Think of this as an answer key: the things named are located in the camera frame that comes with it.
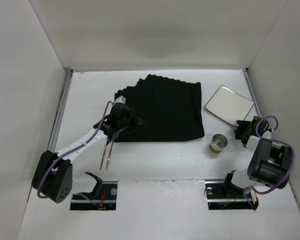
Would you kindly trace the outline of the metal cup with cork base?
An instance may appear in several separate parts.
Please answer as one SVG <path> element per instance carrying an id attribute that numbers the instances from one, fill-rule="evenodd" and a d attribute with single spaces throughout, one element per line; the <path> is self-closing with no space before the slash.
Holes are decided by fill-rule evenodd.
<path id="1" fill-rule="evenodd" d="M 209 144 L 209 149 L 214 153 L 220 153 L 228 145 L 228 139 L 223 134 L 215 134 Z"/>

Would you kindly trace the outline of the black cloth placemat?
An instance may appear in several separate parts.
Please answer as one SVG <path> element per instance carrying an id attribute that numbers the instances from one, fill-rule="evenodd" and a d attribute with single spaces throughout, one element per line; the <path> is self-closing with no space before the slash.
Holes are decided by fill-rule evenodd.
<path id="1" fill-rule="evenodd" d="M 117 143 L 188 142 L 205 136 L 200 82 L 149 74 L 114 95 L 120 96 L 144 124 L 121 133 Z"/>

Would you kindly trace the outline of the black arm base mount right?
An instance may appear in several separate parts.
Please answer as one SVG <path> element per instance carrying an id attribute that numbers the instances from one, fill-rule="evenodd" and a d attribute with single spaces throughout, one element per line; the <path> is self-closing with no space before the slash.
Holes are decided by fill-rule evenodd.
<path id="1" fill-rule="evenodd" d="M 259 200 L 250 189 L 244 190 L 224 180 L 205 181 L 204 195 L 209 210 L 256 210 Z"/>

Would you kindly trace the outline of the white square plate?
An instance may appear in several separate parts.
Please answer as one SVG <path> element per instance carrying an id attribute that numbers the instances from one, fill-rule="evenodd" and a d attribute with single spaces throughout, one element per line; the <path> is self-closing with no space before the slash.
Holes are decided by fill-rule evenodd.
<path id="1" fill-rule="evenodd" d="M 221 85 L 204 108 L 227 124 L 237 127 L 237 121 L 243 121 L 253 106 L 252 100 Z"/>

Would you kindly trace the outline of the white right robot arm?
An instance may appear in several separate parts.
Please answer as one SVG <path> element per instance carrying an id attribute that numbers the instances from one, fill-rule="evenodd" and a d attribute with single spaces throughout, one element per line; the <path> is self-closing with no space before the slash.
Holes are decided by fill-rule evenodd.
<path id="1" fill-rule="evenodd" d="M 266 195 L 276 189 L 283 189 L 289 182 L 290 174 L 296 162 L 294 148 L 283 141 L 272 139 L 272 133 L 279 127 L 278 119 L 269 115 L 254 116 L 251 121 L 236 120 L 234 135 L 246 149 L 252 147 L 253 156 L 245 171 L 247 179 L 243 186 L 232 183 L 239 172 L 233 170 L 225 177 L 223 188 L 237 191 L 243 196 L 247 191 Z"/>

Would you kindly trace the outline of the silver knife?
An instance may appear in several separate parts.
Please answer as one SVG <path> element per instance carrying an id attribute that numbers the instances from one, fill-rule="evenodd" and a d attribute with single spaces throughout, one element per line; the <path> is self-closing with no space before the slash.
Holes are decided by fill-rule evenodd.
<path id="1" fill-rule="evenodd" d="M 112 141 L 111 144 L 110 144 L 110 149 L 109 149 L 109 152 L 108 152 L 108 157 L 107 157 L 107 161 L 106 161 L 105 170 L 108 170 L 108 167 L 109 167 L 109 163 L 110 163 L 111 155 L 112 155 L 113 145 L 114 145 L 114 141 Z"/>

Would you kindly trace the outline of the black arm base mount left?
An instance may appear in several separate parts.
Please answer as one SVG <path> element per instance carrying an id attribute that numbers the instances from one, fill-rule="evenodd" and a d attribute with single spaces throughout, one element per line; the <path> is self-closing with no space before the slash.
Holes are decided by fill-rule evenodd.
<path id="1" fill-rule="evenodd" d="M 71 192 L 71 211 L 115 211 L 117 208 L 117 181 L 104 181 L 85 172 L 74 179 Z"/>

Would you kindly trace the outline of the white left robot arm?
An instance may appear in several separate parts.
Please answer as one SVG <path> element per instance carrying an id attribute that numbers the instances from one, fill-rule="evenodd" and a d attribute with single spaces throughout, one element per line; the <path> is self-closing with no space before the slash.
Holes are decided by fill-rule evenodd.
<path id="1" fill-rule="evenodd" d="M 102 117 L 89 132 L 67 147 L 52 152 L 46 150 L 40 156 L 31 186 L 37 197 L 61 203 L 73 186 L 73 164 L 91 152 L 97 141 L 106 137 L 106 145 L 113 144 L 122 134 L 128 134 L 144 121 L 128 104 L 108 101 Z"/>

